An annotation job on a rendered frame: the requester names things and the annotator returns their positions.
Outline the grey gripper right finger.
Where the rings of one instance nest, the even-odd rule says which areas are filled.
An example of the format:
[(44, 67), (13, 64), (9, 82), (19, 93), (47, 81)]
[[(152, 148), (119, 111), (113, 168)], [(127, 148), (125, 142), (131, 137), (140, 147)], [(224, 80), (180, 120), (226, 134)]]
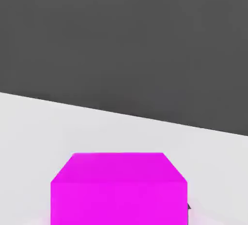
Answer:
[(204, 225), (202, 210), (189, 203), (187, 204), (187, 225)]

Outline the small magenta cube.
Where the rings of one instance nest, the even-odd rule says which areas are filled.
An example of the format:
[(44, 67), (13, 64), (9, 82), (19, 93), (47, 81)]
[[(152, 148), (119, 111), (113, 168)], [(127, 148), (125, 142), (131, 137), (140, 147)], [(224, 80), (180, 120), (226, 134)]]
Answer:
[(188, 225), (187, 181), (162, 153), (75, 153), (51, 181), (50, 225)]

